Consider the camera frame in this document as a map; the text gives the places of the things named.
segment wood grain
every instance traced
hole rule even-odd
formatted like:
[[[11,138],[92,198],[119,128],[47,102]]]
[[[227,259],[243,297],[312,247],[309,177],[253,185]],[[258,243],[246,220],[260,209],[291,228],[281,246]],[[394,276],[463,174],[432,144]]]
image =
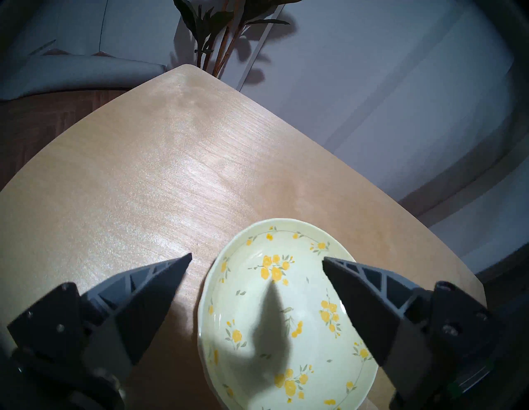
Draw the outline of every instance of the wood grain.
[[[84,292],[117,272],[193,253],[173,307],[132,372],[132,408],[218,408],[196,347],[196,306],[218,252],[267,218],[310,222],[360,263],[432,289],[481,283],[427,228],[335,156],[193,66],[67,129],[0,193],[2,325],[57,284]],[[12,341],[4,333],[6,342]],[[379,370],[369,399],[386,408]]]
[[[0,189],[55,137],[123,93],[67,91],[0,103]]]

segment plate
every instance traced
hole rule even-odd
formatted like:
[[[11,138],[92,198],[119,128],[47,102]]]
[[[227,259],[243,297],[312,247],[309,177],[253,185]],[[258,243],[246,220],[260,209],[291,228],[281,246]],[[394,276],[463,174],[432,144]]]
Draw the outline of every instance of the plate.
[[[246,228],[215,260],[198,348],[230,410],[356,409],[367,396],[378,366],[323,272],[325,256],[354,261],[321,229],[278,218]]]

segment houseplant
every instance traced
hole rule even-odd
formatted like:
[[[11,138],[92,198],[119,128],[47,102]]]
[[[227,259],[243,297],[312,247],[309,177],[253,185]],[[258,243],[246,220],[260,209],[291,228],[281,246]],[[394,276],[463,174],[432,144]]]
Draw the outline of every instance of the houseplant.
[[[221,11],[214,14],[213,7],[207,10],[202,15],[202,5],[198,6],[198,12],[194,9],[193,5],[188,0],[173,0],[176,8],[182,15],[184,24],[189,29],[193,37],[197,42],[197,67],[204,71],[207,70],[209,60],[213,53],[213,46],[215,39],[219,33],[224,30],[224,36],[219,46],[217,58],[215,61],[215,67],[213,68],[213,76],[218,77],[222,67],[226,64],[228,58],[235,47],[235,42],[241,36],[244,28],[251,24],[290,24],[283,20],[277,19],[259,19],[260,16],[264,15],[267,11],[273,7],[277,7],[281,4],[298,3],[301,0],[235,0],[233,3],[233,10],[228,11],[229,0],[224,0],[224,4]],[[235,16],[241,3],[244,1],[244,8],[242,11],[241,18],[234,25]],[[226,48],[227,40],[230,36],[231,29],[235,27],[233,37]],[[202,56],[205,55],[204,63],[202,64]]]

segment gray cushion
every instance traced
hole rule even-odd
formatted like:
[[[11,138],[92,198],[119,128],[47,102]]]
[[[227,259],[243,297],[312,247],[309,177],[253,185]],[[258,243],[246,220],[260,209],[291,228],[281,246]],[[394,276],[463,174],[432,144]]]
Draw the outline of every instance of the gray cushion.
[[[166,71],[149,62],[97,56],[33,56],[2,77],[0,99],[72,89],[132,88]]]

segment plate rim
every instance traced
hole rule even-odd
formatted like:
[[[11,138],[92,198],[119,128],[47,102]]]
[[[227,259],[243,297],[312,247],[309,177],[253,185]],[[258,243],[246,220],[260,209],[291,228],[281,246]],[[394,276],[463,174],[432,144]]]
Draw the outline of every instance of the plate rim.
[[[310,226],[310,227],[312,227],[312,228],[314,228],[314,229],[316,229],[318,231],[321,231],[325,235],[328,235],[332,239],[334,239],[338,244],[340,244],[340,246],[343,249],[345,249],[347,254],[351,257],[352,262],[356,262],[354,257],[351,255],[351,253],[347,250],[347,248],[345,246],[343,246],[342,243],[339,240],[337,240],[335,237],[333,237],[331,234],[329,234],[328,232],[324,231],[323,229],[321,229],[321,228],[319,228],[319,227],[317,227],[317,226],[315,226],[315,225],[313,225],[313,224],[311,224],[309,222],[301,221],[299,219],[294,219],[294,218],[269,218],[269,219],[264,219],[264,220],[260,220],[260,221],[254,222],[251,225],[247,226],[246,228],[240,230],[237,233],[237,235],[235,235],[222,248],[222,250],[220,250],[218,255],[215,257],[215,262],[211,265],[211,267],[209,268],[209,270],[208,270],[208,272],[206,274],[206,277],[205,277],[205,280],[204,280],[204,285],[202,286],[202,292],[200,293],[200,300],[198,302],[198,312],[197,312],[197,347],[198,347],[198,355],[200,356],[200,361],[202,363],[202,371],[204,372],[204,376],[206,378],[206,382],[207,382],[207,384],[209,386],[209,389],[215,395],[215,397],[217,398],[217,401],[221,404],[221,406],[223,408],[229,409],[230,407],[220,397],[220,395],[218,394],[217,389],[213,385],[213,382],[211,381],[211,377],[209,376],[209,372],[207,370],[207,365],[206,365],[206,361],[205,361],[204,344],[203,344],[203,341],[202,341],[202,323],[203,323],[203,319],[204,319],[204,313],[203,312],[204,312],[204,305],[207,303],[205,296],[206,296],[207,290],[209,288],[210,282],[212,280],[212,276],[213,276],[212,273],[215,271],[216,267],[220,263],[220,260],[222,259],[222,255],[230,248],[230,246],[234,242],[236,242],[246,231],[254,228],[257,225],[261,225],[261,224],[266,225],[266,224],[272,223],[273,221],[276,221],[276,222],[299,222],[299,223],[301,223],[303,225],[307,225],[307,226]],[[376,367],[376,371],[373,373],[373,378],[372,378],[372,380],[370,382],[369,389],[367,389],[366,393],[362,397],[362,400],[360,401],[358,407],[360,407],[360,405],[364,402],[364,400],[366,400],[366,397],[368,396],[369,392],[371,391],[371,389],[373,387],[373,383],[375,382],[375,379],[377,377],[378,369],[380,368],[380,366],[376,362],[375,362],[375,364],[376,364],[377,367]]]

